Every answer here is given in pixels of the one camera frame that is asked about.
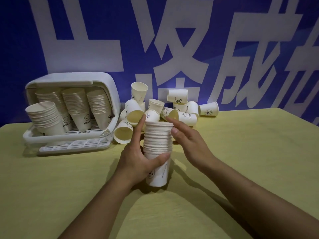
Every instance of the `person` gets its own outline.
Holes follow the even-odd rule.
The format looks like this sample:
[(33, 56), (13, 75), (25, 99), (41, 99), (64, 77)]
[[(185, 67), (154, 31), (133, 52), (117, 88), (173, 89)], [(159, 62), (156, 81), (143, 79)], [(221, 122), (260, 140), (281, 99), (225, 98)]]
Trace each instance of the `person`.
[[(214, 182), (238, 213), (264, 238), (319, 238), (319, 221), (244, 177), (209, 150), (198, 131), (166, 117), (174, 124), (172, 136), (189, 162)], [(117, 168), (96, 196), (60, 235), (60, 239), (108, 238), (117, 213), (130, 189), (150, 171), (163, 165), (169, 153), (147, 160), (140, 148), (145, 115), (131, 142), (121, 153)]]

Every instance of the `wall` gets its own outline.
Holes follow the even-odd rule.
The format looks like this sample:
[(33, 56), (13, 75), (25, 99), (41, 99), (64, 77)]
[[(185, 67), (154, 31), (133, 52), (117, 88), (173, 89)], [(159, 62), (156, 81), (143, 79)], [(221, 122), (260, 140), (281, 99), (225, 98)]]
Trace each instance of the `wall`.
[(1, 0), (0, 124), (28, 121), (25, 84), (101, 71), (121, 102), (188, 88), (220, 110), (280, 107), (319, 123), (317, 0)]

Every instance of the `yellow tabletop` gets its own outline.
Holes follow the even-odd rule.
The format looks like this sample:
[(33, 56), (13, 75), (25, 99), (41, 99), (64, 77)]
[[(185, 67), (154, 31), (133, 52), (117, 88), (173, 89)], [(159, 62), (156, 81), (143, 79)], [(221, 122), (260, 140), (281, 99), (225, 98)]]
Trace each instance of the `yellow tabletop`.
[[(0, 238), (57, 238), (112, 175), (124, 148), (37, 157), (22, 140), (29, 126), (0, 128)], [(196, 129), (219, 159), (319, 219), (318, 127), (273, 108), (200, 117)], [(126, 197), (110, 238), (250, 238), (179, 145), (172, 159), (168, 186), (141, 185)]]

